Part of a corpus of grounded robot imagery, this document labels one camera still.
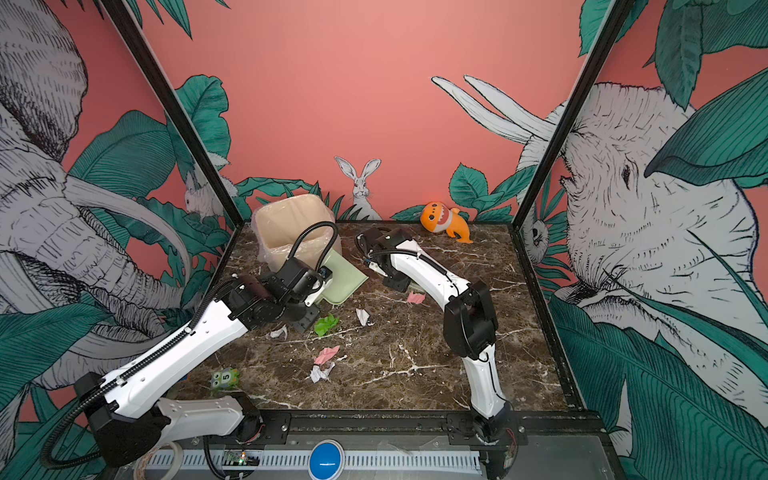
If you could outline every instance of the white cable tray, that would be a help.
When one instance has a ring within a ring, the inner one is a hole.
[[[246,450],[260,464],[253,466],[226,466],[226,470],[306,470],[310,450]],[[215,465],[221,468],[223,450],[211,450]],[[411,451],[410,455],[397,451],[345,450],[345,470],[408,470],[426,472],[482,473],[480,455],[476,451]],[[174,459],[171,450],[160,450],[147,464],[147,470],[167,470]],[[203,450],[184,450],[181,468],[206,470]]]

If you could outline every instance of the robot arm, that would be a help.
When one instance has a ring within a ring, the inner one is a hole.
[[[462,357],[469,379],[475,431],[481,441],[496,442],[508,425],[511,406],[498,384],[498,323],[488,287],[447,271],[407,231],[382,234],[370,229],[357,242],[371,267],[385,274],[385,285],[404,292],[416,281],[443,309],[443,336]],[[326,267],[313,269],[291,255],[278,273],[259,279],[242,276],[215,286],[198,307],[202,313],[153,349],[103,377],[90,373],[75,383],[81,404],[46,441],[41,463],[47,468],[69,468],[101,455],[107,465],[121,466],[156,445],[178,439],[202,435],[229,436],[242,443],[257,439],[263,420],[242,392],[185,402],[162,395],[247,331],[278,319],[298,321],[316,316],[317,308],[310,299],[332,278],[333,272]],[[100,452],[74,460],[53,459],[51,452],[65,423],[81,412],[88,418]]]
[[[498,438],[499,425],[511,411],[498,383],[495,332],[498,328],[488,287],[470,283],[432,259],[406,230],[371,228],[356,243],[370,266],[384,274],[384,284],[405,292],[411,281],[423,288],[444,312],[443,337],[461,356],[472,391],[475,429],[481,439]]]

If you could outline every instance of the pink paper scrap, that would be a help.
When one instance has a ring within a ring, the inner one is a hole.
[[[332,349],[326,347],[315,359],[315,365],[322,365],[328,360],[332,359],[338,352],[341,345],[334,346]]]
[[[426,296],[426,295],[424,295],[423,293],[414,293],[414,292],[411,292],[411,293],[408,295],[408,303],[421,303],[421,302],[423,302],[423,301],[424,301],[424,299],[425,299],[426,297],[427,297],[427,296]]]

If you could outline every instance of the green paper scrap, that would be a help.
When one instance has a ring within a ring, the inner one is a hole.
[[[315,333],[317,336],[325,336],[334,326],[339,324],[339,319],[333,314],[317,320],[315,323]]]

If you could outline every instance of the rabbit illustration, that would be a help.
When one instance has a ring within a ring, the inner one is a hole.
[[[381,216],[376,213],[376,210],[371,207],[371,203],[368,201],[368,196],[371,194],[371,190],[368,190],[368,187],[366,187],[366,178],[379,168],[382,161],[378,158],[374,158],[368,162],[366,167],[362,169],[362,175],[359,177],[357,176],[357,171],[350,162],[341,157],[336,157],[336,162],[338,162],[341,171],[347,177],[355,181],[355,187],[352,189],[352,196],[354,197],[354,208],[352,211],[360,210],[357,214],[357,220],[381,220]]]
[[[210,162],[216,170],[221,170],[221,168],[230,164],[226,158],[212,152],[208,152],[208,158],[210,158]],[[219,177],[221,178],[221,182],[227,190],[227,193],[231,197],[236,197],[237,187],[235,187],[232,181],[223,177],[221,174],[219,174]],[[197,180],[200,185],[199,188],[195,185],[195,180]],[[192,172],[187,172],[187,178],[184,179],[184,184],[187,186],[187,192],[184,194],[184,199],[187,203],[188,213],[191,214],[197,212],[201,217],[224,215],[224,207],[221,204],[221,201],[214,193],[214,189],[208,184],[208,179],[197,165],[197,162],[194,165],[194,174]]]

